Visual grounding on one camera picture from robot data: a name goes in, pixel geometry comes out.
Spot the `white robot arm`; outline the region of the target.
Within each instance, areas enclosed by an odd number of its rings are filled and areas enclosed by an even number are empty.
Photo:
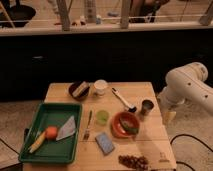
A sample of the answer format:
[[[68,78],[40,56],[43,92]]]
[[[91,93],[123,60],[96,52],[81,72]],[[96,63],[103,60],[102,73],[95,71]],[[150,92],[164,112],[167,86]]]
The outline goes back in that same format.
[[[173,120],[175,108],[185,100],[198,104],[213,115],[213,88],[205,84],[207,78],[208,70],[200,62],[174,68],[166,74],[166,86],[157,96],[164,125]]]

